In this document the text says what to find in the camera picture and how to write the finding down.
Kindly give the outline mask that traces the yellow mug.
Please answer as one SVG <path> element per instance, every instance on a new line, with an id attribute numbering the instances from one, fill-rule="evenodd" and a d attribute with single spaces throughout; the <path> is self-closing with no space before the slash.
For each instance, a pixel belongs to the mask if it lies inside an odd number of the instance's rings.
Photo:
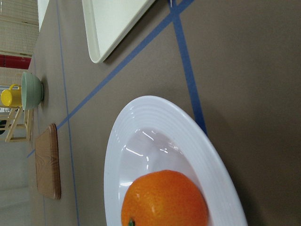
<path id="1" fill-rule="evenodd" d="M 9 89 L 2 91 L 1 102 L 6 107 L 22 106 L 22 88 L 17 84 L 12 84 Z"/>

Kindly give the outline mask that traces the red cylinder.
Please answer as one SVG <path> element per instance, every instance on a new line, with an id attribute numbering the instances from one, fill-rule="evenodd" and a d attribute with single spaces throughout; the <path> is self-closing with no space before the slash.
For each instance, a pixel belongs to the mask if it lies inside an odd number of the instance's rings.
<path id="1" fill-rule="evenodd" d="M 30 57 L 9 56 L 0 54 L 0 66 L 4 68 L 28 69 Z"/>

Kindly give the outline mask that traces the cream bear serving tray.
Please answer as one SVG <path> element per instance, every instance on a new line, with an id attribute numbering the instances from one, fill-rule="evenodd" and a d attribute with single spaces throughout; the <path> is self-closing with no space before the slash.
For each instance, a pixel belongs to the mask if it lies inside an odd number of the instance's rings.
<path id="1" fill-rule="evenodd" d="M 83 0 L 87 46 L 93 63 L 106 60 L 153 0 Z"/>

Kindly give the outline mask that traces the white round plate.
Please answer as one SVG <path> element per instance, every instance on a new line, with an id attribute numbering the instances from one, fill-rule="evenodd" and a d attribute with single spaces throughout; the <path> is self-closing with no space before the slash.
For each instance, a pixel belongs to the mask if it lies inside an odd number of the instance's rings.
<path id="1" fill-rule="evenodd" d="M 195 183 L 207 203 L 209 225 L 247 225 L 235 186 L 207 135 L 184 110 L 156 96 L 132 100 L 112 127 L 104 164 L 107 225 L 121 225 L 132 182 L 161 170 L 178 171 Z"/>

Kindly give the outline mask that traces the brown wooden tray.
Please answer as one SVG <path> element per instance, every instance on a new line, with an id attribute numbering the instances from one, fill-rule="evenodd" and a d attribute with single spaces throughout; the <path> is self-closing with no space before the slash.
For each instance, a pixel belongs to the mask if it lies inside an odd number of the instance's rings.
<path id="1" fill-rule="evenodd" d="M 35 164 L 37 190 L 43 196 L 59 200 L 61 180 L 57 128 L 54 123 L 35 140 Z"/>

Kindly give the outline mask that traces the orange fruit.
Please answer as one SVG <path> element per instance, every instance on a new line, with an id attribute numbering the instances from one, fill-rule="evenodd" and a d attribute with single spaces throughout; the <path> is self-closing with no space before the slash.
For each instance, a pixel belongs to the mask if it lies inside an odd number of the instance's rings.
<path id="1" fill-rule="evenodd" d="M 124 226 L 206 226 L 208 207 L 200 189 L 184 174 L 162 170 L 136 179 L 121 209 Z"/>

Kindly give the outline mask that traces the green ceramic bowl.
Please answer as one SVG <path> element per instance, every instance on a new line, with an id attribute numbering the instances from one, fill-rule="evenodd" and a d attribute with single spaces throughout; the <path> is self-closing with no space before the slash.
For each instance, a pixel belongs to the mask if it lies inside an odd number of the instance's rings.
<path id="1" fill-rule="evenodd" d="M 44 89 L 37 76 L 29 72 L 23 72 L 21 96 L 24 110 L 34 109 L 41 103 L 44 98 Z"/>

